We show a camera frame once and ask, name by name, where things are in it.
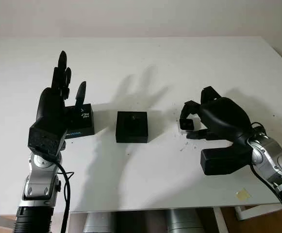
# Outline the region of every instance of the wire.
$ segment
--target wire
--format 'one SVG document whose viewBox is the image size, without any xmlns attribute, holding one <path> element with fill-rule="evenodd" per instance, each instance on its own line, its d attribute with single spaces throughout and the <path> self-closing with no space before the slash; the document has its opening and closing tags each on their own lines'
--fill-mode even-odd
<svg viewBox="0 0 282 233">
<path fill-rule="evenodd" d="M 259 123 L 259 122 L 257 122 L 257 121 L 251 123 L 251 125 L 254 125 L 254 124 L 258 124 L 259 126 L 262 126 L 263 128 L 265 128 L 261 123 Z"/>
<path fill-rule="evenodd" d="M 66 174 L 70 174 L 69 176 L 68 176 L 68 180 L 75 174 L 75 172 L 73 172 L 73 171 L 69 171 L 69 172 L 67 172 Z M 66 201 L 66 183 L 64 184 L 64 200 Z"/>
<path fill-rule="evenodd" d="M 251 171 L 253 172 L 253 174 L 261 181 L 264 183 L 264 185 L 267 186 L 267 188 L 270 189 L 270 191 L 278 198 L 278 200 L 281 202 L 282 204 L 282 199 L 280 198 L 280 196 L 276 193 L 276 191 L 271 187 L 271 185 L 265 181 L 259 174 L 257 174 L 257 172 L 255 171 L 253 164 L 250 164 L 249 167 L 251 168 Z"/>
<path fill-rule="evenodd" d="M 67 197 L 66 197 L 66 202 L 65 202 L 66 204 L 65 204 L 65 210 L 64 210 L 62 226 L 61 226 L 61 233 L 65 233 L 66 226 L 67 226 L 68 212 L 69 212 L 69 204 L 70 204 L 70 199 L 71 199 L 71 187 L 69 185 L 69 180 L 68 180 L 69 178 L 68 178 L 67 173 L 65 172 L 64 168 L 61 166 L 61 164 L 58 161 L 54 161 L 54 163 L 61 170 L 61 172 L 64 176 L 64 179 L 65 179 L 65 185 L 66 185 L 66 189 L 67 189 Z"/>
</svg>

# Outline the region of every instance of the metal cylinder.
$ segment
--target metal cylinder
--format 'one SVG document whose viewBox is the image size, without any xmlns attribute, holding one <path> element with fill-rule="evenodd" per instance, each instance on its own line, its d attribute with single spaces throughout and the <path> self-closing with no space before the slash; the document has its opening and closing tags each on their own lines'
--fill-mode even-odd
<svg viewBox="0 0 282 233">
<path fill-rule="evenodd" d="M 166 211 L 168 233 L 204 233 L 195 209 L 171 209 Z"/>
<path fill-rule="evenodd" d="M 114 233 L 114 213 L 88 213 L 83 233 Z"/>
</svg>

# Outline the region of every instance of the small black cube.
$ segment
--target small black cube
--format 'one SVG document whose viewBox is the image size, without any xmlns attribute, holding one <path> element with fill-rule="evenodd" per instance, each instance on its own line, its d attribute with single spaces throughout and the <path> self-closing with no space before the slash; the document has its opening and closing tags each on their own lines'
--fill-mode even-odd
<svg viewBox="0 0 282 233">
<path fill-rule="evenodd" d="M 147 112 L 117 112 L 116 142 L 147 143 Z"/>
</svg>

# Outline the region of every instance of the robotic hand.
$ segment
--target robotic hand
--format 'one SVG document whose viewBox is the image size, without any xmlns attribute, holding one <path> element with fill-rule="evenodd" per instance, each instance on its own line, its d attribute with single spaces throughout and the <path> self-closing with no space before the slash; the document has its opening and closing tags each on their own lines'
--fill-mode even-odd
<svg viewBox="0 0 282 233">
<path fill-rule="evenodd" d="M 205 130 L 192 131 L 189 114 L 198 114 Z M 224 175 L 250 165 L 257 176 L 282 203 L 282 148 L 268 137 L 262 124 L 251 123 L 246 112 L 231 99 L 221 97 L 211 86 L 201 92 L 201 104 L 185 103 L 180 128 L 189 139 L 233 142 L 230 147 L 203 149 L 201 166 L 206 175 Z"/>
<path fill-rule="evenodd" d="M 66 53 L 61 52 L 58 67 L 54 68 L 52 85 L 41 94 L 37 109 L 36 122 L 30 127 L 28 147 L 30 174 L 24 185 L 14 233 L 48 233 L 51 216 L 56 203 L 61 182 L 57 177 L 61 170 L 67 188 L 66 208 L 61 232 L 66 231 L 69 211 L 70 185 L 61 166 L 61 150 L 65 149 L 65 136 L 69 118 L 66 115 L 64 100 L 68 98 L 68 85 L 71 70 L 66 68 Z M 76 96 L 76 105 L 83 103 L 85 82 Z"/>
</svg>

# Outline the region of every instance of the black casing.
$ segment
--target black casing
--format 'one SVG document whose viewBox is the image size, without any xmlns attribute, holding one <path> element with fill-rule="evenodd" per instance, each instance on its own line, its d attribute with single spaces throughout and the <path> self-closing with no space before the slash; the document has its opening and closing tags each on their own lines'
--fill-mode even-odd
<svg viewBox="0 0 282 233">
<path fill-rule="evenodd" d="M 94 121 L 91 104 L 83 104 L 79 111 L 75 106 L 66 107 L 67 133 L 66 139 L 94 135 Z"/>
</svg>

